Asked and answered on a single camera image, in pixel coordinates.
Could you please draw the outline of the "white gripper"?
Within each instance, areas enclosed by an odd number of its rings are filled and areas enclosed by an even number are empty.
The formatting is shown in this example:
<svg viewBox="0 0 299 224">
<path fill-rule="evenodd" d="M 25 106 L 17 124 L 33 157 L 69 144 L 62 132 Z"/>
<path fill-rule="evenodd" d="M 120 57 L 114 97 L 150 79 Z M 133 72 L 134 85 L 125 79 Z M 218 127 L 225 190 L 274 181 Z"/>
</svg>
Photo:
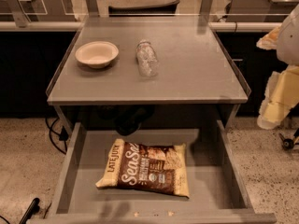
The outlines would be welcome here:
<svg viewBox="0 0 299 224">
<path fill-rule="evenodd" d="M 299 5 L 281 23 L 258 40 L 259 49 L 277 49 L 278 58 L 289 64 L 283 72 L 273 72 L 268 79 L 257 124 L 275 129 L 299 104 Z"/>
</svg>

